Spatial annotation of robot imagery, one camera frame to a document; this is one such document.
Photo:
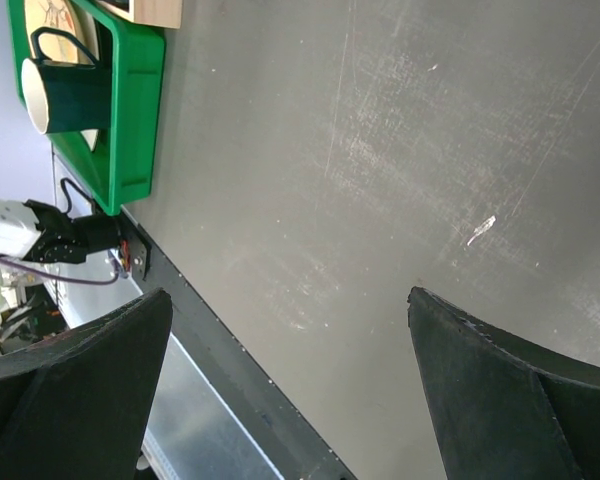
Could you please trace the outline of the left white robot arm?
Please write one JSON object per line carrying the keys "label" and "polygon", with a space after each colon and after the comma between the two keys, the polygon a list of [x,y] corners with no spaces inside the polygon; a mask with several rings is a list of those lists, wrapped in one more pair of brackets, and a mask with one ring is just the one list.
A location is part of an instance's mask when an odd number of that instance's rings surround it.
{"label": "left white robot arm", "polygon": [[59,186],[66,200],[63,210],[36,200],[0,199],[0,261],[79,265],[112,249],[127,256],[122,217],[99,210],[69,178]]}

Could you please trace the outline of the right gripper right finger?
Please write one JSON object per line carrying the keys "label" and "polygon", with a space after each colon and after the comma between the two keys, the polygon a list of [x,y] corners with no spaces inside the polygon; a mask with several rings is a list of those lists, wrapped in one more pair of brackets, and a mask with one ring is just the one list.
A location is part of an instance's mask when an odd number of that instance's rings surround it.
{"label": "right gripper right finger", "polygon": [[408,325],[450,479],[600,479],[600,367],[411,290]]}

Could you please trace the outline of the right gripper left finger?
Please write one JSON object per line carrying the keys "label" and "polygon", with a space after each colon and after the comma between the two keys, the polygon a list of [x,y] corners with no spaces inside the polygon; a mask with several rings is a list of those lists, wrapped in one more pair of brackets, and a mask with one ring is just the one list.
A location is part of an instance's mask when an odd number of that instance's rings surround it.
{"label": "right gripper left finger", "polygon": [[132,479],[171,333],[155,289],[0,356],[0,479]]}

